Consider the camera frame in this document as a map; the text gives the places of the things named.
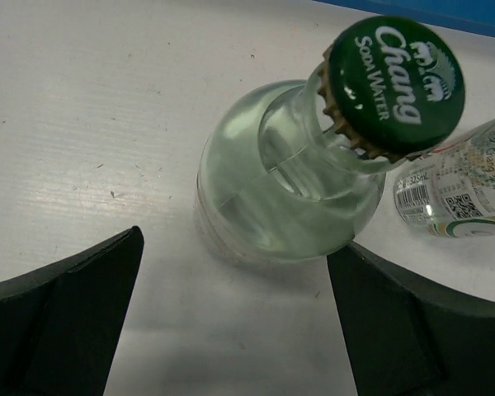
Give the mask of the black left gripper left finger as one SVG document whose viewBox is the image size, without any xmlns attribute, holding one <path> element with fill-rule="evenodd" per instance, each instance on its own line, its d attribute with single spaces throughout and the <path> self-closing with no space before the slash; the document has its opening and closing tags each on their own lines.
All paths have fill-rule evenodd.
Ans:
<svg viewBox="0 0 495 396">
<path fill-rule="evenodd" d="M 134 226 L 0 282 L 0 395 L 102 395 L 144 250 Z"/>
</svg>

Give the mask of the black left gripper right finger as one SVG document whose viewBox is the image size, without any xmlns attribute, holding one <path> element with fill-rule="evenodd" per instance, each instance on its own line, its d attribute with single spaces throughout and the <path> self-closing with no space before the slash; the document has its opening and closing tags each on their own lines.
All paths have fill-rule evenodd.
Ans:
<svg viewBox="0 0 495 396">
<path fill-rule="evenodd" d="M 327 260 L 359 395 L 495 395 L 495 302 L 357 243 Z"/>
</svg>

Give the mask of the clear Chang glass bottle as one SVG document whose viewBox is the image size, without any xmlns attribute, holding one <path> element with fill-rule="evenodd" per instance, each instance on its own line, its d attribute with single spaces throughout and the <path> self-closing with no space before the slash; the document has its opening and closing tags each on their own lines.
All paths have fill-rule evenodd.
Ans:
<svg viewBox="0 0 495 396">
<path fill-rule="evenodd" d="M 437 237 L 495 235 L 495 119 L 410 163 L 394 204 L 407 225 Z"/>
<path fill-rule="evenodd" d="M 218 123 L 196 178 L 201 236 L 229 261 L 330 255 L 370 222 L 387 173 L 445 141 L 464 103 L 460 64 L 433 30 L 354 23 L 307 79 L 259 87 Z"/>
</svg>

